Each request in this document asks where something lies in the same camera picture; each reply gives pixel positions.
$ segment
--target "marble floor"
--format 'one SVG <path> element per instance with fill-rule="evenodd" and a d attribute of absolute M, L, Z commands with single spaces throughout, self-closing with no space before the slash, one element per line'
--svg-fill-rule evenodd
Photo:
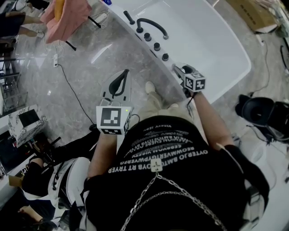
<path fill-rule="evenodd" d="M 99 13 L 103 6 L 96 0 L 89 1 L 93 8 L 91 15 Z M 214 108 L 226 121 L 232 133 L 242 135 L 248 129 L 244 119 L 234 112 L 239 94 L 247 94 L 265 85 L 268 73 L 265 64 L 266 46 L 262 46 L 230 5 L 221 0 L 215 7 L 228 22 L 247 51 L 251 62 L 251 72 L 237 85 L 213 103 Z M 35 10 L 29 15 L 37 16 Z M 32 25 L 34 30 L 46 30 L 44 25 Z M 267 88 L 256 96 L 274 100 L 289 98 L 288 83 L 280 56 L 283 41 L 274 33 L 261 35 L 268 47 L 270 82 Z M 19 38 L 15 56 L 23 58 L 18 65 L 22 73 L 19 88 L 28 91 L 27 105 L 38 104 L 48 118 L 46 133 L 51 139 L 61 136 L 59 144 L 81 138 L 89 132 L 91 122 L 81 110 L 73 92 L 65 81 L 61 67 L 53 67 L 54 54 L 59 55 L 59 64 L 89 117 L 96 121 L 95 106 L 100 102 L 102 83 L 114 73 L 129 69 L 132 76 L 131 102 L 135 111 L 145 103 L 145 82 L 155 83 L 166 104 L 182 100 L 175 84 L 170 83 L 160 68 L 137 42 L 112 17 L 105 29 L 96 28 L 92 22 L 82 24 L 69 39 L 77 51 L 64 42 L 44 44 L 40 38 Z"/>

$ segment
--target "white bathtub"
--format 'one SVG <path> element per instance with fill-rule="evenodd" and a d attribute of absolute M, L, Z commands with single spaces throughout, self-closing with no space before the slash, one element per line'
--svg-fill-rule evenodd
<path fill-rule="evenodd" d="M 174 63 L 186 63 L 199 70 L 207 78 L 204 94 L 211 103 L 251 69 L 251 62 L 240 41 L 205 0 L 112 0 L 108 8 L 172 81 L 179 82 L 172 71 Z M 129 24 L 124 10 L 135 20 L 134 25 Z M 160 24 L 168 32 L 169 39 L 163 39 L 157 28 L 144 22 L 141 23 L 144 31 L 137 33 L 138 18 Z M 152 37 L 150 42 L 144 39 L 146 32 Z M 155 42 L 160 44 L 160 51 L 154 51 Z M 168 61 L 162 61 L 164 53 L 169 54 Z"/>

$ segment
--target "black faucet handle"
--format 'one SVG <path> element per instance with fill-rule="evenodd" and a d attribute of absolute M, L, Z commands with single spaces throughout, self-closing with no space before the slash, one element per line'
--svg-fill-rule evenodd
<path fill-rule="evenodd" d="M 127 17 L 127 19 L 130 21 L 130 25 L 135 24 L 135 21 L 132 19 L 132 17 L 130 16 L 130 14 L 127 12 L 127 10 L 125 10 L 123 12 L 123 14 Z"/>

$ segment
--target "pink cloth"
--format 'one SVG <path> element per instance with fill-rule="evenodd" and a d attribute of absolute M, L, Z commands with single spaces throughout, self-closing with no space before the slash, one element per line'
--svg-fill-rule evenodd
<path fill-rule="evenodd" d="M 65 0 L 61 19 L 54 19 L 56 0 L 49 4 L 40 20 L 47 25 L 46 43 L 56 40 L 66 41 L 87 19 L 92 10 L 87 0 Z"/>

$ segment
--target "black knob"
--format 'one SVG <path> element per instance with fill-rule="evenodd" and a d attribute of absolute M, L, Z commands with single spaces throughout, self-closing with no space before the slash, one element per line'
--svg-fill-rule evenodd
<path fill-rule="evenodd" d="M 163 54 L 162 59 L 163 59 L 163 61 L 168 61 L 168 54 Z"/>
<path fill-rule="evenodd" d="M 145 33 L 145 34 L 144 34 L 144 39 L 149 42 L 149 41 L 152 40 L 152 37 L 150 36 L 149 33 Z"/>
<path fill-rule="evenodd" d="M 127 19 L 130 21 L 130 25 L 135 24 L 135 21 L 132 19 L 132 17 L 130 16 L 130 14 L 125 10 L 123 12 L 123 14 L 127 17 Z"/>
<path fill-rule="evenodd" d="M 158 42 L 156 42 L 156 43 L 154 44 L 154 50 L 155 50 L 155 51 L 159 51 L 160 49 L 161 49 L 160 44 L 159 44 Z"/>

